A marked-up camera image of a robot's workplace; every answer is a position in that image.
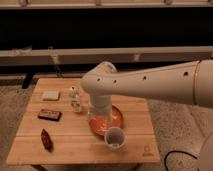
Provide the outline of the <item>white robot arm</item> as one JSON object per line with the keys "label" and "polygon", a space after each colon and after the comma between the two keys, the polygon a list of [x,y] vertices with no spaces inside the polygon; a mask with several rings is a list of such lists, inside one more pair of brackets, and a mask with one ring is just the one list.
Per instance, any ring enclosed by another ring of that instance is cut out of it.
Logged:
{"label": "white robot arm", "polygon": [[213,60],[124,73],[105,61],[82,77],[81,86],[90,97],[90,114],[110,116],[112,95],[213,108]]}

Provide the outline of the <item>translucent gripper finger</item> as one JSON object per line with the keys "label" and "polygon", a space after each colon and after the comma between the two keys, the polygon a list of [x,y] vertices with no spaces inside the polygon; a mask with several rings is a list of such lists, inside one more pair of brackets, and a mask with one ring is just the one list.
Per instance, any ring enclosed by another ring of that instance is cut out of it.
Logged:
{"label": "translucent gripper finger", "polygon": [[92,128],[93,127],[93,122],[94,122],[94,116],[93,115],[89,115],[88,116],[88,124],[89,124],[89,127]]}
{"label": "translucent gripper finger", "polygon": [[106,118],[105,121],[106,121],[105,123],[106,123],[106,131],[107,131],[109,128],[112,127],[113,120],[112,120],[112,118]]}

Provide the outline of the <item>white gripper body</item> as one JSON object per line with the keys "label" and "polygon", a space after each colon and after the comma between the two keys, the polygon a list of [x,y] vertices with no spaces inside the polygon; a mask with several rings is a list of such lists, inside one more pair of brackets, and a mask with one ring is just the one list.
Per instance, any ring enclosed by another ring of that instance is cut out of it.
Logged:
{"label": "white gripper body", "polygon": [[90,96],[88,113],[91,116],[109,117],[111,115],[111,112],[112,112],[112,102],[110,95]]}

